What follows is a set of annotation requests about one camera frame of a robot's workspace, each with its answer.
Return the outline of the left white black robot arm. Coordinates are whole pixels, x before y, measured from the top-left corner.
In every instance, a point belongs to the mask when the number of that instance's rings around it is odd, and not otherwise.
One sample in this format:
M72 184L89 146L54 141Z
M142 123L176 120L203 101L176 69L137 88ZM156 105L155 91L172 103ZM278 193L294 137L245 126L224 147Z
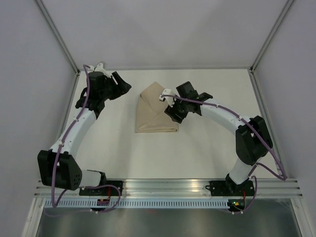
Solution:
M88 130L105 108L105 102L125 95L132 86L117 72L108 76L103 71L94 70L87 75L87 86L75 104L71 124L49 150L39 152L38 165L41 182L45 186L72 191L89 186L101 196L108 189L105 173L81 169L76 156Z

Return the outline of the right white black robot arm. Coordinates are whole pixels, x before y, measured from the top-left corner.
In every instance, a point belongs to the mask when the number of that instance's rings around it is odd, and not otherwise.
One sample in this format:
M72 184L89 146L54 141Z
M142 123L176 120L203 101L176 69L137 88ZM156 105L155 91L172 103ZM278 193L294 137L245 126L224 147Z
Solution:
M177 93L165 89L159 96L166 101L165 113L176 123L182 123L188 113L208 118L235 136L237 161L225 178L226 191L237 195L248 181L255 164L273 148L265 120L256 116L241 116L221 105L212 95L199 94L188 81L176 88Z

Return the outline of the beige cloth napkin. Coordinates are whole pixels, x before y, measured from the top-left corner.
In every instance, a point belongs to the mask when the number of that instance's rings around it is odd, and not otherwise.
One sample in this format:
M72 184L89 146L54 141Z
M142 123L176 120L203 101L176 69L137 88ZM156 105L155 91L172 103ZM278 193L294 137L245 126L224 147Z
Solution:
M159 100L164 88L156 81L143 90L136 107L137 133L177 132L179 126L165 114L168 107L166 101Z

